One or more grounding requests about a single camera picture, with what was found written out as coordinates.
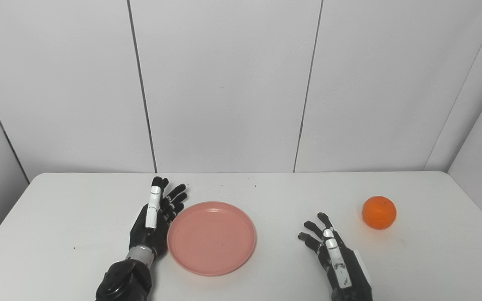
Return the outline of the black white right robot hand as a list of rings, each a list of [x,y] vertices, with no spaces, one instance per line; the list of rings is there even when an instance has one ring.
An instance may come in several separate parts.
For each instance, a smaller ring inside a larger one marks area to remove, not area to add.
[[[311,234],[300,232],[298,239],[314,251],[331,286],[331,301],[372,301],[372,287],[360,255],[350,249],[331,223],[327,214],[317,218],[324,224],[320,229],[314,222],[304,222]]]

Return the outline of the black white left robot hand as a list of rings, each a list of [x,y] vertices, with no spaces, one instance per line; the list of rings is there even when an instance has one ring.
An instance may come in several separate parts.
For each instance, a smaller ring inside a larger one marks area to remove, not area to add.
[[[149,203],[144,205],[130,231],[129,248],[144,246],[151,250],[154,259],[159,259],[168,250],[167,236],[174,219],[184,209],[187,199],[186,185],[174,187],[164,194],[169,180],[154,177]]]

